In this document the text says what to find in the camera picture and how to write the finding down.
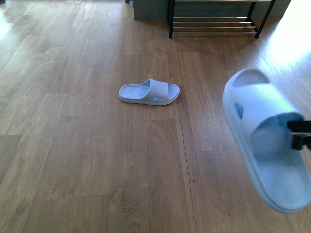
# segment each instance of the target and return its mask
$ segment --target black metal frame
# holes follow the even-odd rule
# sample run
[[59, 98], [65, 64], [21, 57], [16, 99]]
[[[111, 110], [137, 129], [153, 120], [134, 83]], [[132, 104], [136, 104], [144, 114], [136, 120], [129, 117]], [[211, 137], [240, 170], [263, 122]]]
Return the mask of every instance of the black metal frame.
[[[259, 28], [256, 26], [256, 24], [251, 19], [251, 16], [252, 16], [252, 13], [254, 11], [254, 8], [255, 8], [255, 5], [256, 5], [257, 1], [253, 1], [252, 2], [251, 6], [250, 6], [250, 9], [248, 11], [246, 20], [248, 20], [250, 22], [250, 24], [254, 27], [254, 31], [255, 32], [252, 33], [252, 34], [255, 34], [255, 38], [256, 39], [259, 38], [259, 36], [261, 34], [261, 31], [262, 31], [262, 29], [263, 29], [263, 27], [264, 27], [264, 25], [265, 25], [265, 23], [266, 23], [266, 21], [267, 21], [267, 19], [269, 17], [269, 14], [270, 14], [272, 8], [273, 8], [273, 5], [274, 5], [275, 1], [276, 0], [271, 0], [270, 1], [270, 5], [269, 5], [269, 7], [267, 9], [267, 12], [266, 12], [266, 14], [265, 14], [265, 16], [263, 18], [263, 21], [261, 22], [261, 25], [260, 25]], [[167, 21], [167, 24], [168, 24], [168, 27], [169, 27], [169, 39], [171, 39], [173, 37], [174, 12], [175, 12], [175, 0], [168, 0], [168, 10], [167, 10], [167, 20], [166, 21]]]
[[311, 121], [288, 121], [287, 127], [293, 131], [293, 149], [302, 150], [306, 145], [311, 150]]

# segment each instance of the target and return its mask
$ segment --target sandal strap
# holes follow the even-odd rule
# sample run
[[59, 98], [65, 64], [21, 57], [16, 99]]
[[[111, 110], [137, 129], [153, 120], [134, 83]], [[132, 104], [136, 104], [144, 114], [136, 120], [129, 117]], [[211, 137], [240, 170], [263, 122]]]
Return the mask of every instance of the sandal strap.
[[154, 79], [148, 79], [150, 81], [150, 87], [147, 95], [143, 98], [145, 100], [152, 100], [154, 97], [160, 97], [161, 100], [169, 99], [169, 83], [161, 82]]

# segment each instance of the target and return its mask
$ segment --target slide sandal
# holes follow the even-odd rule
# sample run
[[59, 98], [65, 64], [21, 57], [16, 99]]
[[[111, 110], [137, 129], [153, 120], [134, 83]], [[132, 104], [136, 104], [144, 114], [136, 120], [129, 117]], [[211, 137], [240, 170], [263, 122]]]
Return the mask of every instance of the slide sandal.
[[288, 121], [303, 117], [261, 71], [245, 69], [226, 84], [223, 107], [256, 191], [271, 208], [294, 213], [311, 201], [311, 180]]
[[142, 84], [125, 85], [119, 90], [119, 99], [126, 103], [166, 105], [179, 95], [179, 86], [148, 79]]

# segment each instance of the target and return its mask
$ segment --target sunlight on floor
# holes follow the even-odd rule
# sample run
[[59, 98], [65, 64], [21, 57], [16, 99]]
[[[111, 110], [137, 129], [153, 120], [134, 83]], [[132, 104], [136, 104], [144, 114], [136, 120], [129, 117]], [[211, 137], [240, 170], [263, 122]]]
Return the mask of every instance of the sunlight on floor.
[[311, 52], [310, 32], [307, 27], [310, 7], [311, 2], [308, 0], [291, 1], [269, 40], [271, 59], [287, 64]]

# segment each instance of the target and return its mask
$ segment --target shoe rack shelf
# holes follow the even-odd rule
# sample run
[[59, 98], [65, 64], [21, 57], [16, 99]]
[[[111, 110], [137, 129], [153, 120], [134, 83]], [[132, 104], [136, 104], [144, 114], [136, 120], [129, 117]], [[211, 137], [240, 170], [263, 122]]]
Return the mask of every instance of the shoe rack shelf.
[[[167, 24], [169, 38], [181, 35], [254, 35], [258, 38], [276, 0], [169, 0]], [[247, 15], [242, 17], [174, 17], [175, 4], [184, 2], [251, 2]], [[258, 27], [252, 20], [256, 3], [270, 2], [265, 16]]]

